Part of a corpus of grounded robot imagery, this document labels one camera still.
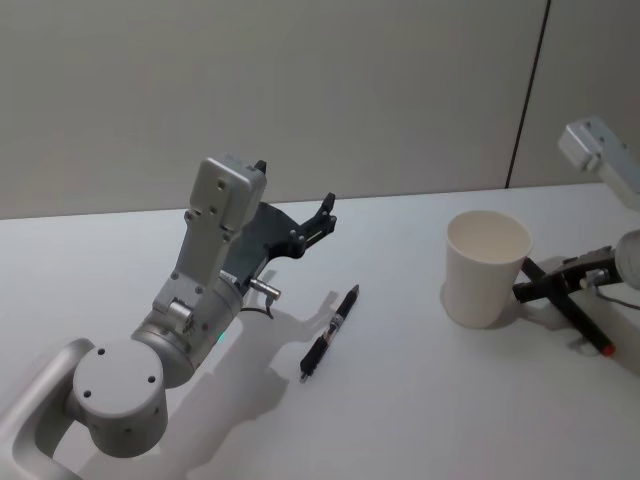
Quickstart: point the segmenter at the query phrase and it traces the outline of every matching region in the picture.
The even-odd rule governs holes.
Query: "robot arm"
[[[131,339],[68,344],[0,415],[0,478],[77,479],[51,459],[73,420],[108,455],[152,448],[167,424],[165,389],[187,382],[243,305],[250,288],[280,292],[257,276],[276,257],[301,257],[334,230],[334,196],[297,224],[261,203],[266,164],[231,156],[202,162],[185,213],[176,266]]]

